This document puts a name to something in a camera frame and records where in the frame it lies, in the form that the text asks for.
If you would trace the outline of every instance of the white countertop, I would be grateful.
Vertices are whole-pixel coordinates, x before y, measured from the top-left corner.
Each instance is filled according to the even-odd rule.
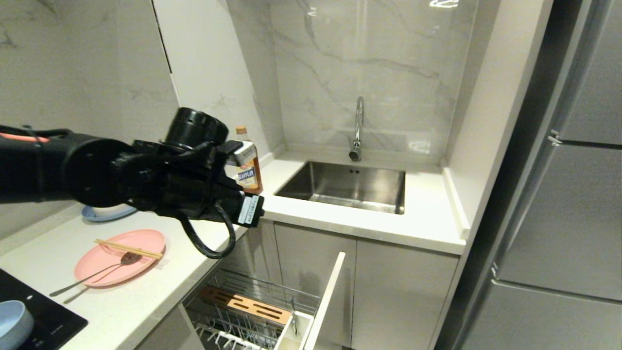
[[[404,214],[335,206],[275,196],[306,160],[406,171]],[[267,219],[341,234],[460,255],[460,239],[441,169],[433,164],[398,164],[363,155],[353,163],[346,153],[288,152],[261,168]]]
[[[405,164],[396,167],[389,161],[371,157],[356,163],[357,166],[406,170],[405,213],[396,215],[274,196],[308,159],[352,164],[346,154],[285,153],[271,161],[261,169],[265,218],[439,252],[463,252],[465,241],[459,239],[438,166]],[[48,295],[75,281],[75,264],[95,246],[95,239],[108,239],[136,229],[162,232],[167,246],[164,258],[138,278],[110,288],[78,286],[52,298],[62,304],[81,293],[65,307],[89,321],[63,350],[133,349],[216,260],[199,253],[175,219],[137,212],[120,220],[94,224],[80,216],[80,209],[80,205],[75,205],[3,240],[5,249],[0,248],[0,254],[4,252],[0,256],[0,268]],[[209,247],[224,247],[228,238],[224,224],[201,221],[193,225]],[[243,227],[236,227],[238,238],[245,231]],[[7,249],[9,244],[15,248]]]
[[[228,238],[224,224],[195,221],[193,225],[208,247],[224,248]],[[100,224],[74,216],[1,256],[0,268],[48,295],[75,282],[73,268],[95,246],[95,239],[108,239],[137,229],[154,229],[165,235],[166,251],[159,263],[118,286],[80,285],[52,298],[62,305],[69,297],[86,290],[64,305],[86,318],[88,325],[63,350],[134,349],[217,261],[207,259],[195,249],[179,221],[145,212]],[[236,226],[238,237],[245,231],[244,227]]]

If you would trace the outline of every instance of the drawer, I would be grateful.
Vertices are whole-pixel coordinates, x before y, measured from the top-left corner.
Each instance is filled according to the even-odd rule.
[[[322,296],[216,267],[182,304],[206,350],[313,350],[325,333],[344,259],[340,252],[326,271]]]

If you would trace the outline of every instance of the chopsticks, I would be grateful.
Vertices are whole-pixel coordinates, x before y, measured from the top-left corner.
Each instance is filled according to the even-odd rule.
[[[143,250],[143,249],[136,248],[136,247],[130,247],[128,245],[124,245],[124,244],[121,244],[121,243],[110,242],[108,240],[96,239],[95,243],[107,245],[107,246],[112,247],[112,248],[117,248],[117,249],[125,250],[126,252],[135,253],[135,254],[138,254],[138,255],[142,255],[144,257],[154,258],[154,259],[157,259],[157,260],[160,260],[164,256],[164,254],[162,254],[162,253],[150,252],[148,250]]]

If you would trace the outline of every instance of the blue bowl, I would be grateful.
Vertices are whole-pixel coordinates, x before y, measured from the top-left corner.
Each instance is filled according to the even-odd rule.
[[[111,214],[111,215],[106,215],[106,216],[97,216],[95,215],[95,211],[93,210],[93,207],[91,206],[86,206],[84,208],[82,208],[82,216],[86,219],[89,220],[91,222],[105,222],[105,221],[111,221],[111,220],[116,220],[116,219],[120,219],[124,216],[128,216],[129,214],[133,214],[135,212],[137,212],[138,209],[134,208],[134,207],[128,207],[123,209],[120,212]]]
[[[0,303],[0,349],[16,350],[28,339],[35,321],[19,300]]]

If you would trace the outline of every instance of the bottle label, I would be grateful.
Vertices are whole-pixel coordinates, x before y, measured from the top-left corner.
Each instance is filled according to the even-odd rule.
[[[244,188],[258,187],[253,161],[238,168],[238,183]]]

